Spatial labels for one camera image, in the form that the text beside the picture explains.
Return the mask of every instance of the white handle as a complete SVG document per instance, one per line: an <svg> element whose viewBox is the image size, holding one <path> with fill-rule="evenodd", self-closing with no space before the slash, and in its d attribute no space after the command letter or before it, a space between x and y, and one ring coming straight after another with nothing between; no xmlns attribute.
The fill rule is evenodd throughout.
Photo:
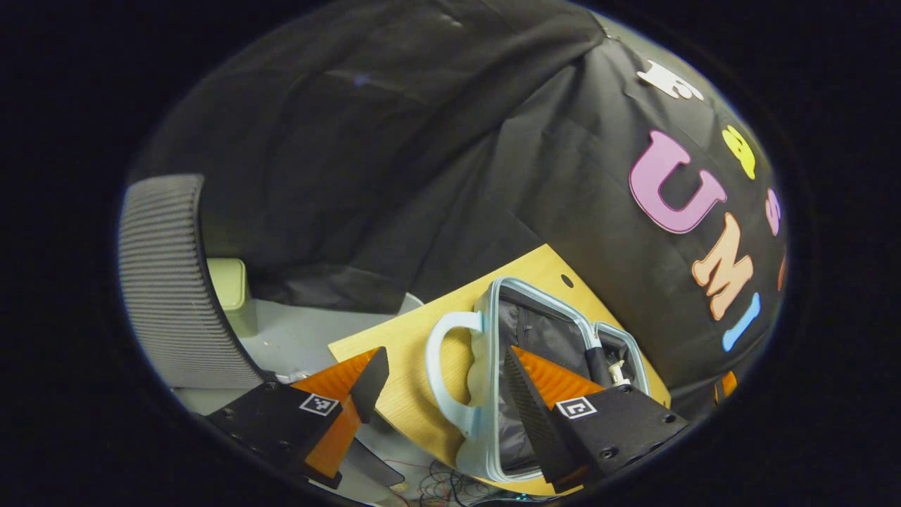
<svg viewBox="0 0 901 507"><path fill-rule="evenodd" d="M438 320L428 341L425 342L425 376L429 379L432 394L438 402L441 413L454 426L460 429L463 436L469 437L472 432L472 423L475 418L476 408L468 407L453 399L444 385L444 377L441 376L441 342L448 331L455 327L467 327L479 333L482 332L482 314L471 311L451 312Z"/></svg>

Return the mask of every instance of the orange letter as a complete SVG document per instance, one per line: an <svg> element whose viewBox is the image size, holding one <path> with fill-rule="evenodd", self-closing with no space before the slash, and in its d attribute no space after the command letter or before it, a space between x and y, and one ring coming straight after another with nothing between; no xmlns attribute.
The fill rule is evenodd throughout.
<svg viewBox="0 0 901 507"><path fill-rule="evenodd" d="M723 318L723 314L735 300L735 296L754 274L754 265L748 255L745 255L739 262L735 262L738 243L742 239L742 231L739 230L738 222L735 221L732 213L726 213L725 220L726 227L714 249L707 254L703 261L695 261L691 265L691 274L695 276L698 285L704 287L710 283L710 286L707 287L708 296L719 292L710 300L710 313L716 320ZM711 281L710 274L714 272L714 269L716 269L716 274Z"/></svg>

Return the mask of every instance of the foam letter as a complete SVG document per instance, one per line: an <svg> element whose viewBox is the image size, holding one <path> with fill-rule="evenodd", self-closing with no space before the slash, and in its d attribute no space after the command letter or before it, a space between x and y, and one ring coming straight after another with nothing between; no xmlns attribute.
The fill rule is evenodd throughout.
<svg viewBox="0 0 901 507"><path fill-rule="evenodd" d="M648 63L650 63L651 68L648 69L647 72L641 72L639 70L639 78L663 91L663 93L669 95L670 97L697 97L698 100L704 101L704 96L701 95L701 92L697 91L697 88L685 82L683 78L680 78L676 74L673 74L671 71L669 71L656 61L648 60Z"/></svg>
<svg viewBox="0 0 901 507"><path fill-rule="evenodd" d="M739 321L723 334L723 350L729 352L735 345L735 342L742 336L742 333L751 325L751 321L760 315L760 295L754 292L751 298L751 305L745 310L744 315Z"/></svg>
<svg viewBox="0 0 901 507"><path fill-rule="evenodd" d="M738 254L738 243L742 239L742 231L732 213L725 215L726 226L720 240L716 242L713 250L707 254L703 261L695 261L691 265L691 274L694 275L697 284L704 287L707 283L707 295L716 294L710 300L710 313L716 320L723 318L723 314L729 305L735 300L735 296L744 287L744 284L754 274L754 265L751 258L745 255L739 262L735 262ZM711 280L710 274L716 269L716 274Z"/></svg>
<svg viewBox="0 0 901 507"><path fill-rule="evenodd" d="M685 148L663 132L651 131L651 146L644 152L629 173L629 187L638 206L657 225L678 235L697 226L717 202L725 202L726 191L713 174L701 170L701 188L688 204L675 210L663 201L660 186L679 164L687 164L691 157Z"/></svg>
<svg viewBox="0 0 901 507"><path fill-rule="evenodd" d="M735 127L727 125L726 130L723 131L723 140L726 141L726 146L729 147L735 158L742 163L744 173L753 180L754 165L757 161L754 159L754 152L751 151L751 147L748 146L742 135L735 130Z"/></svg>
<svg viewBox="0 0 901 507"><path fill-rule="evenodd" d="M764 203L767 208L767 221L769 222L769 230L773 235L779 234L779 222L782 220L782 207L779 205L779 199L773 189L767 190L767 202Z"/></svg>

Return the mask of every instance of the bag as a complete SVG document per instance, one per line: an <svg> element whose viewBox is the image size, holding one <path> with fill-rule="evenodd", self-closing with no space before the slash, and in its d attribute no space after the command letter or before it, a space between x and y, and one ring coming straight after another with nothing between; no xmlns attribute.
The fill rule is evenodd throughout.
<svg viewBox="0 0 901 507"><path fill-rule="evenodd" d="M441 341L455 327L472 332L475 361L467 376L469 405L454 400L441 377ZM588 322L570 305L524 281L498 278L474 311L443 316L426 342L425 371L432 393L444 417L466 438L457 453L457 469L464 474L500 483L542 474L503 375L503 351L510 345L605 387L613 384L608 367L624 361L623 377L650 394L631 335L604 322Z"/></svg>

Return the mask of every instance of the pink letter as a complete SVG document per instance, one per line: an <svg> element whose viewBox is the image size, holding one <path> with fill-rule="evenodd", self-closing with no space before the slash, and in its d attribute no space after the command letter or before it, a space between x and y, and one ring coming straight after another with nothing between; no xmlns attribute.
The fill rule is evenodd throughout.
<svg viewBox="0 0 901 507"><path fill-rule="evenodd" d="M638 159L629 174L629 186L638 206L642 207L657 225L678 235L694 229L714 204L726 201L723 185L720 185L713 174L703 169L700 171L701 188L685 207L676 210L663 201L660 186L680 163L687 164L690 161L691 157L685 148L663 132L652 130L651 146Z"/></svg>

